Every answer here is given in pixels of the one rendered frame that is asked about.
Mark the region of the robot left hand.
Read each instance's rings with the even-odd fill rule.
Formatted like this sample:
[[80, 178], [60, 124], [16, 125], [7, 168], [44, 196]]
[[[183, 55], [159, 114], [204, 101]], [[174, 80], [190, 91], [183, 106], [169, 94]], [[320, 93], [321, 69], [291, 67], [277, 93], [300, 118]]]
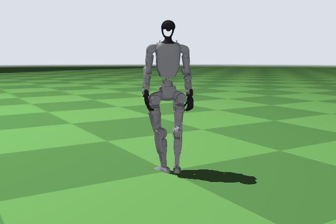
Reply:
[[154, 109], [152, 109], [152, 108], [150, 107], [150, 105], [149, 105], [148, 96], [149, 96], [149, 92], [148, 92], [148, 90], [144, 90], [144, 95], [143, 95], [143, 97], [144, 97], [144, 101], [145, 101], [145, 104], [146, 104], [146, 106], [147, 106], [147, 109], [150, 110], [150, 111], [154, 111]]

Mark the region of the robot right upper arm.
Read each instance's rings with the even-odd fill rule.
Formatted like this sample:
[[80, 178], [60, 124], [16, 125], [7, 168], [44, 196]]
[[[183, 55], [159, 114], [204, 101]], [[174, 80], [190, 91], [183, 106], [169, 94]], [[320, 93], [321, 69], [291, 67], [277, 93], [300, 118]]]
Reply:
[[182, 68], [182, 74], [190, 74], [190, 50], [188, 46], [186, 45], [180, 45], [181, 46], [181, 53], [182, 55], [182, 62], [183, 62], [183, 68]]

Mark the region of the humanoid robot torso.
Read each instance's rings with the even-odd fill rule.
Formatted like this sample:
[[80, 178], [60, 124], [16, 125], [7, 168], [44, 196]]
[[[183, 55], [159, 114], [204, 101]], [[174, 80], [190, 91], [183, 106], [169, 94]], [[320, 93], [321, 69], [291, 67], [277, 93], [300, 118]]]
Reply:
[[181, 46], [177, 41], [173, 41], [173, 44], [162, 42], [156, 43], [156, 69], [160, 77], [166, 78], [162, 79], [162, 86], [159, 87], [162, 94], [161, 101], [170, 101], [176, 99], [176, 86], [173, 86], [169, 78], [176, 77], [180, 68]]

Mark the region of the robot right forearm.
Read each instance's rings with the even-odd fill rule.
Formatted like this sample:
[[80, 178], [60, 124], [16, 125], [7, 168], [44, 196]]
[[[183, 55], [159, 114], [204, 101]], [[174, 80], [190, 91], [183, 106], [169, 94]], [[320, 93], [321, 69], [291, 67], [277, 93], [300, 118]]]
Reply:
[[191, 70], [190, 70], [190, 74], [186, 74], [184, 76], [184, 87], [186, 89], [186, 94], [190, 94], [190, 89], [192, 89], [192, 82], [191, 82]]

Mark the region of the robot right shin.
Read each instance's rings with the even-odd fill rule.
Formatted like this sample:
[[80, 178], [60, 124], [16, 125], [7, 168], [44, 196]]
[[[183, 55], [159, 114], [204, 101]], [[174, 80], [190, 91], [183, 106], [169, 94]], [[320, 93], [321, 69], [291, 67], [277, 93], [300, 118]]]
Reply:
[[175, 167], [176, 165], [178, 165], [178, 168], [179, 168], [181, 150], [182, 150], [182, 128], [180, 128], [180, 138], [174, 137]]

